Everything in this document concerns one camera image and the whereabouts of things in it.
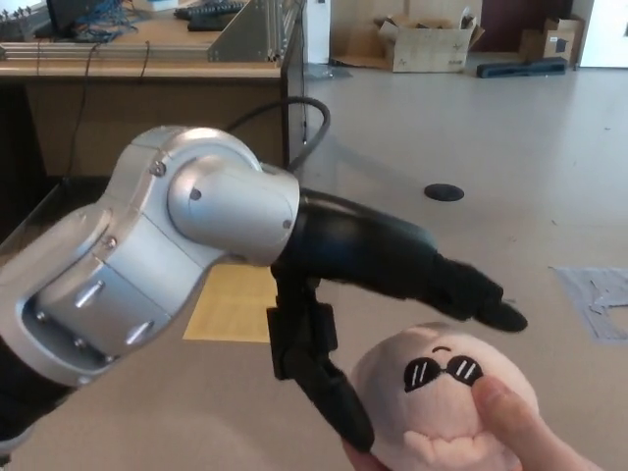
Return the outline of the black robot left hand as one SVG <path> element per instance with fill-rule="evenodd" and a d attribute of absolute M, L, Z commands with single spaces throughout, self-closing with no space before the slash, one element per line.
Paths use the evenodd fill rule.
<path fill-rule="evenodd" d="M 268 327 L 274 373 L 294 380 L 349 444 L 369 451 L 371 420 L 345 373 L 330 359 L 338 347 L 331 305 L 316 298 L 328 280 L 424 303 L 457 321 L 524 331 L 527 319 L 503 289 L 475 267 L 446 258 L 422 228 L 312 189 L 300 193 L 288 244 L 271 266 L 276 281 Z"/>

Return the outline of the person's bare hand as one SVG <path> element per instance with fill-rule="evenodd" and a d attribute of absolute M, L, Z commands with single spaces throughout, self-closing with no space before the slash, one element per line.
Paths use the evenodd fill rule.
<path fill-rule="evenodd" d="M 600 467 L 557 436 L 520 395 L 500 380 L 483 377 L 472 394 L 485 428 L 528 471 L 590 471 Z"/>

